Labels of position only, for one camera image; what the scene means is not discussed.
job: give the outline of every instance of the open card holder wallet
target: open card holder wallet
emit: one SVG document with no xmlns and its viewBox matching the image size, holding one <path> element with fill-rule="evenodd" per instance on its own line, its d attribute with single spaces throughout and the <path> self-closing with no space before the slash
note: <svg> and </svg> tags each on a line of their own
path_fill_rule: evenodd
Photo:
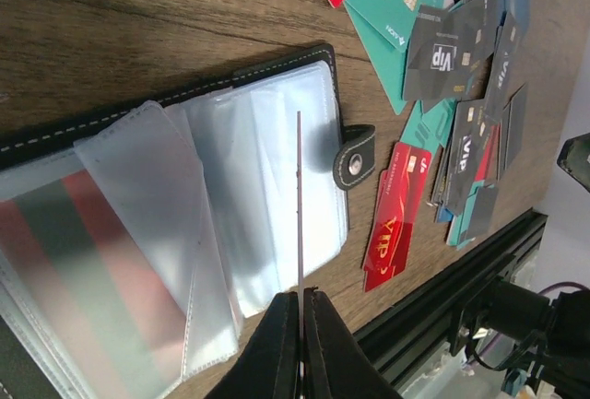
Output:
<svg viewBox="0 0 590 399">
<path fill-rule="evenodd" d="M 328 44 L 0 142 L 0 398 L 154 399 L 348 233 L 374 127 L 343 127 Z"/>
</svg>

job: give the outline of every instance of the red stripe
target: red stripe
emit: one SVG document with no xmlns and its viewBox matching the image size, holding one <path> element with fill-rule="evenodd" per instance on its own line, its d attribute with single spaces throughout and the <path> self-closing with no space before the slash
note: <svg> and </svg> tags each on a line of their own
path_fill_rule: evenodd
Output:
<svg viewBox="0 0 590 399">
<path fill-rule="evenodd" d="M 0 248 L 91 388 L 99 397 L 129 398 L 86 317 L 12 201 L 0 202 Z"/>
<path fill-rule="evenodd" d="M 181 373 L 186 317 L 99 187 L 83 170 L 62 179 L 164 379 Z"/>
</svg>

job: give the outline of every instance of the white stitching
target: white stitching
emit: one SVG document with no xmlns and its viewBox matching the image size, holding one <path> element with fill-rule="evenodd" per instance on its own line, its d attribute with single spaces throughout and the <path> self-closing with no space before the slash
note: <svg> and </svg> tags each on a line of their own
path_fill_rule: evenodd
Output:
<svg viewBox="0 0 590 399">
<path fill-rule="evenodd" d="M 338 162 L 338 178 L 340 178 L 340 182 L 342 183 L 342 185 L 344 185 L 345 187 L 352 187 L 354 184 L 356 184 L 357 182 L 362 181 L 367 175 L 369 175 L 369 173 L 371 173 L 374 169 L 375 169 L 375 165 L 373 164 L 372 167 L 370 169 L 368 169 L 367 171 L 365 171 L 362 175 L 360 175 L 356 180 L 354 180 L 353 182 L 350 183 L 346 183 L 344 182 L 344 178 L 342 177 L 342 163 L 344 162 L 344 158 L 346 157 L 347 153 L 357 147 L 362 146 L 363 144 L 368 143 L 369 141 L 371 141 L 372 139 L 374 139 L 375 137 L 375 132 L 373 132 L 371 134 L 371 136 L 369 136 L 366 139 L 363 139 L 361 142 L 359 142 L 358 144 L 354 144 L 350 147 L 348 147 L 344 152 L 342 152 L 342 155 L 340 157 L 340 161 Z"/>
<path fill-rule="evenodd" d="M 6 387 L 4 386 L 4 384 L 1 381 L 0 381 L 0 388 L 2 388 L 2 391 L 6 395 L 7 399 L 14 399 L 14 397 L 12 397 L 12 394 L 10 394 L 8 392 L 8 390 L 6 389 Z"/>
<path fill-rule="evenodd" d="M 233 77 L 231 79 L 223 79 L 223 80 L 220 80 L 220 81 L 214 81 L 214 82 L 209 83 L 209 84 L 206 84 L 204 86 L 199 86 L 198 88 L 192 88 L 191 90 L 186 90 L 184 92 L 181 92 L 180 94 L 176 94 L 176 95 L 173 95 L 173 96 L 164 98 L 162 100 L 158 100 L 158 102 L 160 104 L 162 104 L 162 103 L 164 103 L 166 101 L 170 101 L 170 100 L 173 100 L 175 98 L 178 98 L 179 96 L 182 97 L 184 95 L 188 95 L 189 93 L 197 92 L 198 90 L 210 88 L 211 86 L 215 86 L 215 85 L 222 86 L 224 84 L 230 83 L 231 81 L 235 81 L 235 80 L 238 80 L 238 79 L 244 79 L 244 78 L 246 78 L 248 76 L 257 75 L 257 74 L 260 74 L 260 73 L 263 73 L 263 72 L 268 72 L 270 70 L 275 70 L 275 69 L 278 69 L 278 68 L 283 67 L 285 65 L 291 65 L 293 63 L 297 63 L 298 61 L 301 61 L 301 60 L 304 60 L 305 58 L 309 58 L 311 56 L 317 55 L 318 53 L 326 53 L 328 55 L 328 58 L 330 59 L 330 62 L 329 62 L 330 72 L 332 73 L 332 78 L 334 79 L 332 81 L 332 85 L 333 85 L 334 92 L 335 92 L 334 95 L 336 95 L 336 79 L 334 78 L 334 60 L 332 59 L 332 54 L 329 51 L 327 51 L 326 49 L 322 49 L 320 51 L 314 51 L 312 53 L 308 53 L 307 55 L 300 56 L 299 58 L 295 58 L 295 59 L 289 60 L 286 63 L 280 63 L 278 65 L 270 65 L 269 67 L 266 67 L 264 69 L 254 70 L 253 72 L 249 72 L 249 73 L 244 74 L 244 75 L 241 75 L 241 76 L 235 76 L 235 77 Z M 106 121 L 109 121 L 110 119 L 114 119 L 114 118 L 116 118 L 116 117 L 118 117 L 120 115 L 125 115 L 128 112 L 129 111 L 119 111 L 117 113 L 113 113 L 111 116 L 106 116 L 106 117 L 100 119 L 100 121 L 101 122 L 106 122 Z M 95 121 L 89 122 L 88 125 L 96 125 L 98 123 L 99 123 L 99 120 L 95 120 Z M 65 131 L 66 132 L 74 132 L 76 129 L 83 129 L 86 126 L 87 125 L 85 123 L 83 123 L 83 124 L 78 125 L 77 127 L 69 127 Z M 64 134 L 64 131 L 63 130 L 58 130 L 58 131 L 54 132 L 53 135 L 42 135 L 41 138 L 35 138 L 35 139 L 38 139 L 38 140 L 40 139 L 41 141 L 45 141 L 47 139 L 51 139 L 54 136 L 59 136 L 59 135 L 63 135 L 63 134 Z M 25 143 L 16 143 L 13 146 L 0 147 L 0 153 L 5 153 L 5 152 L 9 151 L 12 147 L 13 148 L 19 148 L 19 147 L 23 147 L 24 145 L 25 145 Z"/>
</svg>

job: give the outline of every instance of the wood grain surface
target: wood grain surface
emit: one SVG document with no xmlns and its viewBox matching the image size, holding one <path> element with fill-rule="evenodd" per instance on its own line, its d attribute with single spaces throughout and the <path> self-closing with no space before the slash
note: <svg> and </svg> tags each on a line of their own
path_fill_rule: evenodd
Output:
<svg viewBox="0 0 590 399">
<path fill-rule="evenodd" d="M 410 111 L 394 115 L 344 8 L 326 0 L 0 0 L 0 11 L 2 133 L 228 73 L 318 41 L 336 48 L 344 122 L 377 127 L 378 169 L 386 166 Z M 589 1 L 531 0 L 530 29 L 510 84 L 511 92 L 529 84 L 523 150 L 500 183 L 493 230 L 544 195 L 589 25 Z M 347 244 L 306 281 L 330 296 L 351 331 L 462 254 L 445 246 L 447 226 L 434 224 L 434 210 L 422 204 L 406 272 L 364 295 L 360 262 L 376 183 L 374 173 L 349 192 Z M 246 322 L 242 346 L 259 319 Z M 203 397 L 234 360 L 195 376 L 170 397 Z"/>
</svg>

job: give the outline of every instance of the white wall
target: white wall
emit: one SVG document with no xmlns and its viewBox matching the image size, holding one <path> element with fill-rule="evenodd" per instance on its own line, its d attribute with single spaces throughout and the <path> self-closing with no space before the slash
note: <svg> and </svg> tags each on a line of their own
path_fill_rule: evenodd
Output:
<svg viewBox="0 0 590 399">
<path fill-rule="evenodd" d="M 529 103 L 530 107 L 534 105 L 534 102 Z M 573 89 L 559 150 L 566 139 L 589 132 L 590 39 Z M 557 159 L 559 150 L 548 155 Z M 532 289 L 539 291 L 561 281 L 575 281 L 590 287 L 590 193 L 554 164 L 549 189 L 536 209 L 549 215 L 549 220 Z"/>
</svg>

